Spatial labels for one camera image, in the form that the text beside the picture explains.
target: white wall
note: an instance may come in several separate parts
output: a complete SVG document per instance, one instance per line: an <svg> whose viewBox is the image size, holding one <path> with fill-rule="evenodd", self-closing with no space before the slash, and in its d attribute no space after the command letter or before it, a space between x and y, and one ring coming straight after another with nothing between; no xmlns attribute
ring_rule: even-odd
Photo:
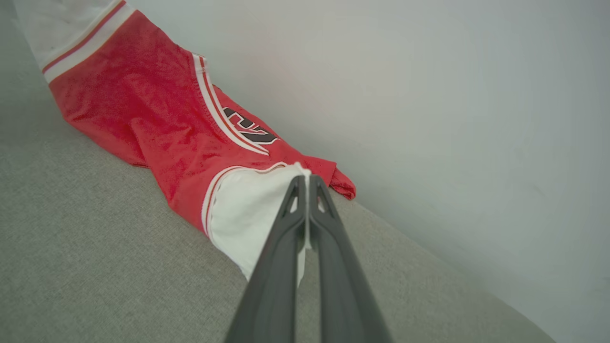
<svg viewBox="0 0 610 343"><path fill-rule="evenodd" d="M132 0L357 200L558 342L610 341L610 2Z"/></svg>

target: white trim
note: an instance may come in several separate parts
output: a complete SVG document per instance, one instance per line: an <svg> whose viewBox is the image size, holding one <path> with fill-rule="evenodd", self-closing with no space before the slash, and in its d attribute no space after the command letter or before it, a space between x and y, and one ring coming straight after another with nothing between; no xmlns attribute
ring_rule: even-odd
<svg viewBox="0 0 610 343"><path fill-rule="evenodd" d="M216 191L218 190L218 188L220 187L222 181L227 176L229 176L231 173L236 172L237 170L254 170L255 172L259 172L259 173L266 173L279 166L287 167L288 165L284 162L278 162L267 169L256 169L256 168L242 167L240 165L233 165L231 167L222 169L216 175L214 175L214 177L210 181L210 184L207 187L206 196L204 197L203 204L201 205L201 223L203 226L203 232L206 234L206 236L210 239L210 241L212 243L214 242L214 239L212 237L213 235L212 235L211 230L208 229L208 226L209 226L210 221L212 220L212 206L214 205L214 199L215 199L214 195L215 195ZM207 207L209 204L212 204L212 205L210 206L210 211L207 211Z"/></svg>
<svg viewBox="0 0 610 343"><path fill-rule="evenodd" d="M265 148L260 148L257 149L254 146L257 146L254 143L251 143L252 145L247 144L245 141L250 142L246 137L242 136L235 127L233 127L232 123L227 119L228 124L226 124L226 122L222 119L221 116L224 116L224 113L218 113L218 111L216 111L216 107L214 107L214 102L212 100L212 97L210 97L210 93L208 93L207 89L206 89L206 81L209 82L209 87L210 87L210 91L212 93L212 96L214 98L216 98L216 93L214 92L214 86L212 85L212 83L209 81L209 76L207 75L207 73L205 73L205 68L204 65L201 65L201 61L199 60L201 56L197 55L197 54L193 54L193 61L195 62L195 74L197 76L197 83L199 84L199 90L201 91L201 96L203 96L203 100L206 103L206 107L208 109L208 111L210 112L210 114L212 115L212 118L214 119L214 121L216 122L216 124L218 125L218 127L223 131L223 133L229 137L229 139L231 139L235 144L239 145L240 147L246 149L246 150L250 150L253 151L255 153L259 153L261 155L265 155L265 156L269 156L268 154L268 150Z"/></svg>
<svg viewBox="0 0 610 343"><path fill-rule="evenodd" d="M49 68L49 70L45 72L46 82L51 83L57 76L64 74L66 71L93 55L134 12L135 8L131 7L129 4L123 5L80 49L66 56Z"/></svg>
<svg viewBox="0 0 610 343"><path fill-rule="evenodd" d="M108 13L110 13L118 4L120 4L121 1L123 1L123 0L113 0L102 12L100 12L100 14L97 16L97 18L95 18L95 20L93 22L91 22L91 24L89 24L89 26L87 26L87 28L83 31L83 33L81 33L81 35L77 39L75 39L70 44L66 45L61 50L54 51L52 54L50 54L43 61L43 63L40 64L40 68L46 67L49 63L55 61L61 55L65 54L66 52L70 51L75 46L77 46L80 42L83 41L83 39L87 38L87 36L95 29L95 27L102 20L104 20L104 18L108 15Z"/></svg>

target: clothing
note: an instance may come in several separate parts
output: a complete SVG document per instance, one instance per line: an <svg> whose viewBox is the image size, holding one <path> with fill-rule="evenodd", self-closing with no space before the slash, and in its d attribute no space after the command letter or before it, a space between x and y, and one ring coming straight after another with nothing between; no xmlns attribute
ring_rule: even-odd
<svg viewBox="0 0 610 343"><path fill-rule="evenodd" d="M212 85L203 56L174 44L124 1L23 0L16 9L64 119L122 160L150 168L169 206L216 235L242 271L256 260L231 256L240 249L228 247L224 233L237 235L232 244L245 242L239 218L251 215L253 199L268 201L257 211L276 212L281 187L288 176L308 173L303 168L346 198L356 196L334 162L288 145ZM289 167L297 162L302 169ZM267 222L244 229L244 237L266 237Z"/></svg>

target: red fabric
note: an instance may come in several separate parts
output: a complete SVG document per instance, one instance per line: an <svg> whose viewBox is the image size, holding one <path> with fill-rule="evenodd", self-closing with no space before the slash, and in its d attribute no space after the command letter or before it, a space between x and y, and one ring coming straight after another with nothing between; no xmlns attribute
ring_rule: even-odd
<svg viewBox="0 0 610 343"><path fill-rule="evenodd" d="M231 140L212 118L215 109L204 102L193 54L138 11L92 56L49 87L66 121L122 160L150 168L170 207L201 230L206 190L217 173L233 165L263 169L300 162L347 199L356 196L354 184L334 162L303 156L281 138L269 144L250 142L268 150L268 156ZM268 132L278 137L215 90L220 106L237 113L223 120L252 123L236 126L244 136Z"/></svg>

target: gray upholstery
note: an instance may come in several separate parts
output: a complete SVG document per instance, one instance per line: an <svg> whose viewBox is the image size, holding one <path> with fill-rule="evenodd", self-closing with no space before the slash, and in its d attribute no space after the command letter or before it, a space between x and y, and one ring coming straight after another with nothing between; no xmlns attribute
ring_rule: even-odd
<svg viewBox="0 0 610 343"><path fill-rule="evenodd" d="M0 342L221 342L246 286L152 176L66 124L0 12ZM397 342L551 342L413 241L334 193ZM317 259L298 340L318 339Z"/></svg>

